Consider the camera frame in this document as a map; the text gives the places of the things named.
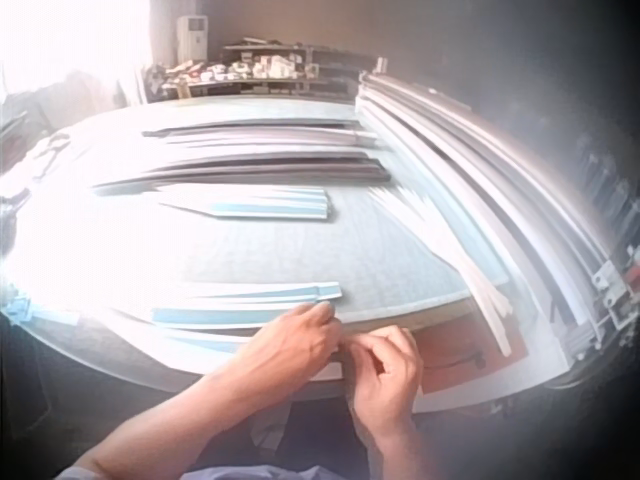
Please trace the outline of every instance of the air conditioner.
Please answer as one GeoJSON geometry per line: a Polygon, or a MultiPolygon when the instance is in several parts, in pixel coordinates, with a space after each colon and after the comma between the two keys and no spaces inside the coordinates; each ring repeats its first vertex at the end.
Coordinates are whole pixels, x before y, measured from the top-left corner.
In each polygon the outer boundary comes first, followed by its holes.
{"type": "Polygon", "coordinates": [[[178,18],[178,64],[188,60],[207,60],[209,19],[203,15],[178,18]]]}

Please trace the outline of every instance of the clutter on shelf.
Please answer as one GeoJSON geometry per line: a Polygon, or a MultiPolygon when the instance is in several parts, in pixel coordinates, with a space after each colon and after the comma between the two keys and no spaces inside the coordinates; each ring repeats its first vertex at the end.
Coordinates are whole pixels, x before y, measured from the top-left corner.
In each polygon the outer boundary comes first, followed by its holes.
{"type": "Polygon", "coordinates": [[[361,71],[376,59],[344,50],[245,38],[223,47],[220,61],[153,66],[145,75],[151,101],[238,93],[286,93],[351,98],[361,71]]]}

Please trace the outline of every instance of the sleeve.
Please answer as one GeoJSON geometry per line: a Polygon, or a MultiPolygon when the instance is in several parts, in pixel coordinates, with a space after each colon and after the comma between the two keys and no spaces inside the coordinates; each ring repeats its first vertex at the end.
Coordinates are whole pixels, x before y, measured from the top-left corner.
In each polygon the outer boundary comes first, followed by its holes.
{"type": "Polygon", "coordinates": [[[181,480],[345,480],[322,467],[313,467],[301,473],[277,467],[215,467],[187,473],[181,480]]]}
{"type": "Polygon", "coordinates": [[[106,480],[102,475],[82,467],[69,467],[58,475],[55,480],[106,480]]]}

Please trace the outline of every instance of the floor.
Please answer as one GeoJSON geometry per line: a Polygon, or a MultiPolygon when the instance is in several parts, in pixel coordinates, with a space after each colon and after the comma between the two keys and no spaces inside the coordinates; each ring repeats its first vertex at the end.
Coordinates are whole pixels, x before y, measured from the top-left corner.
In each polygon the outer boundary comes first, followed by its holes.
{"type": "MultiPolygon", "coordinates": [[[[21,331],[8,335],[6,325],[2,333],[3,445],[10,459],[4,478],[50,478],[120,422],[167,398],[80,366],[21,331]]],[[[638,373],[640,361],[630,350],[609,372],[573,390],[526,392],[489,417],[441,413],[416,422],[443,478],[598,479],[612,472],[638,478],[628,440],[640,427],[638,373]]],[[[343,399],[296,404],[274,458],[252,447],[248,428],[245,422],[213,441],[198,466],[320,464],[348,479],[367,476],[365,450],[343,399]]]]}

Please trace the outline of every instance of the metal strip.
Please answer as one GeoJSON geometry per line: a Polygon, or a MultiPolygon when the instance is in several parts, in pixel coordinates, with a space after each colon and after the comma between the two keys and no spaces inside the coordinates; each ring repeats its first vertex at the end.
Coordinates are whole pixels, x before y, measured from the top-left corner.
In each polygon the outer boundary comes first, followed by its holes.
{"type": "Polygon", "coordinates": [[[581,202],[571,201],[566,198],[569,187],[556,185],[559,183],[557,175],[554,177],[549,174],[541,174],[539,170],[542,169],[542,164],[539,161],[536,162],[534,159],[529,158],[530,155],[513,142],[504,137],[498,138],[498,135],[492,132],[494,130],[493,127],[486,121],[474,116],[467,110],[446,105],[438,96],[424,96],[410,86],[389,77],[366,75],[365,85],[367,84],[390,89],[397,94],[408,97],[413,102],[418,102],[419,105],[437,113],[439,118],[448,120],[483,145],[486,145],[487,148],[502,158],[536,188],[545,201],[554,208],[566,224],[590,248],[591,253],[598,262],[602,263],[609,257],[611,248],[603,241],[603,230],[594,230],[594,218],[577,210],[576,204],[581,202]],[[536,169],[527,165],[525,159],[529,164],[535,164],[536,169]],[[553,193],[549,191],[549,185],[554,186],[553,193]]]}
{"type": "MultiPolygon", "coordinates": [[[[509,217],[517,222],[525,236],[537,245],[536,250],[545,259],[545,264],[553,266],[551,273],[554,275],[558,285],[562,286],[564,291],[567,292],[565,298],[570,303],[576,322],[578,324],[582,324],[587,320],[593,320],[594,314],[588,306],[590,300],[585,300],[589,297],[586,292],[580,293],[580,289],[575,284],[579,279],[579,274],[567,271],[565,267],[567,262],[566,258],[560,258],[557,254],[557,251],[561,251],[561,247],[557,244],[550,245],[553,234],[551,232],[543,234],[545,230],[548,230],[545,227],[544,222],[538,221],[536,222],[535,227],[532,226],[530,222],[536,218],[535,213],[530,209],[525,209],[524,211],[528,212],[525,217],[522,214],[522,208],[526,207],[523,207],[522,205],[518,208],[514,207],[511,200],[506,197],[500,189],[496,188],[496,185],[504,184],[504,182],[501,182],[495,175],[493,175],[491,180],[489,180],[485,176],[488,172],[483,172],[479,169],[479,166],[482,165],[483,162],[480,159],[476,159],[474,162],[469,160],[470,158],[475,158],[476,155],[473,152],[465,149],[460,142],[457,142],[453,138],[447,138],[444,140],[438,137],[438,135],[434,134],[433,125],[428,125],[424,119],[414,114],[406,107],[399,105],[397,102],[393,102],[393,100],[381,94],[376,95],[375,92],[365,92],[365,96],[372,96],[372,98],[377,102],[382,102],[381,104],[389,109],[389,111],[401,116],[401,118],[410,123],[413,128],[416,128],[422,135],[430,141],[433,141],[438,148],[445,151],[452,160],[465,169],[469,173],[470,177],[473,178],[474,181],[478,182],[482,188],[491,195],[491,197],[496,199],[501,208],[505,209],[505,212],[509,217]]],[[[384,121],[394,121],[393,119],[390,119],[390,117],[380,108],[373,104],[363,103],[362,108],[364,110],[370,110],[373,115],[384,118],[384,121]]]]}

